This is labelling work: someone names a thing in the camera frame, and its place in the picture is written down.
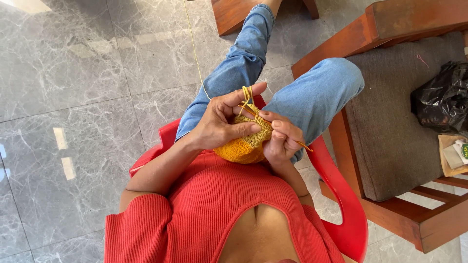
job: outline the black plastic bag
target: black plastic bag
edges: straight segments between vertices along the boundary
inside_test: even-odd
[[[468,137],[468,63],[449,61],[411,92],[411,112],[436,132]]]

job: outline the sleeve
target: sleeve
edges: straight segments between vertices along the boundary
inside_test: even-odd
[[[344,263],[344,258],[341,255],[341,252],[338,250],[338,247],[336,247],[335,243],[325,229],[325,226],[317,214],[317,211],[309,205],[302,205],[302,208],[304,209],[304,213],[306,214],[307,219],[312,223],[312,225],[314,225],[314,227],[320,233],[320,236],[322,236],[323,243],[327,248],[331,262]]]
[[[138,196],[124,212],[108,215],[104,263],[162,262],[171,217],[168,200],[157,194]]]

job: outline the gray seat cushion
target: gray seat cushion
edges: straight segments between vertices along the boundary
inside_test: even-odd
[[[443,175],[438,134],[419,125],[410,93],[449,60],[466,61],[463,49],[453,32],[347,58],[365,80],[345,109],[367,198],[384,201]]]

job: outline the knee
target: knee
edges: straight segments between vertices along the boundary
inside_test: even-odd
[[[326,71],[334,72],[338,79],[348,82],[351,86],[356,86],[356,88],[364,87],[361,70],[345,58],[327,58],[317,66],[323,67]]]

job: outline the leg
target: leg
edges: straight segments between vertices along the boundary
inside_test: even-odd
[[[266,63],[266,45],[273,25],[274,17],[267,5],[257,5],[250,11],[226,59],[203,81],[206,94],[210,98],[255,84]],[[210,102],[206,94],[202,86],[182,116],[176,141],[195,128],[200,121]]]
[[[278,91],[263,109],[288,117],[310,144],[333,116],[364,88],[361,71],[344,58],[328,58]],[[302,150],[291,158],[302,158]]]

